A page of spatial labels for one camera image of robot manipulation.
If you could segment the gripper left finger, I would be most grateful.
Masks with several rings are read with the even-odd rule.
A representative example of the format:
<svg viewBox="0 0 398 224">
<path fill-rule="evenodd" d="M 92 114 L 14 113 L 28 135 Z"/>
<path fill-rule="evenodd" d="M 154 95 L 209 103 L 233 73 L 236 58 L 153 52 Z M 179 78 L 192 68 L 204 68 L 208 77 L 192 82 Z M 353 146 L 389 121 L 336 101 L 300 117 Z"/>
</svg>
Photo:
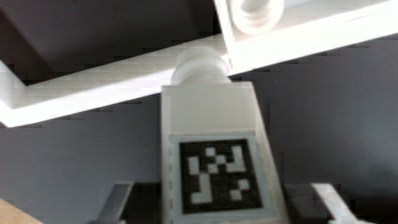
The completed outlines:
<svg viewBox="0 0 398 224">
<path fill-rule="evenodd" d="M 114 185 L 98 218 L 87 224 L 160 224 L 158 182 Z"/>
</svg>

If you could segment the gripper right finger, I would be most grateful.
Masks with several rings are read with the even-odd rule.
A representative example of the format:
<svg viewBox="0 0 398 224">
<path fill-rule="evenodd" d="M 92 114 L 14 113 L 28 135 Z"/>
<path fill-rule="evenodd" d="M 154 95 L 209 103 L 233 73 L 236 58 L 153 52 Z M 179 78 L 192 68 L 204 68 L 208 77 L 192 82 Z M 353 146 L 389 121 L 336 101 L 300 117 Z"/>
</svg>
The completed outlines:
<svg viewBox="0 0 398 224">
<path fill-rule="evenodd" d="M 373 224 L 361 220 L 329 183 L 286 184 L 291 224 Z"/>
</svg>

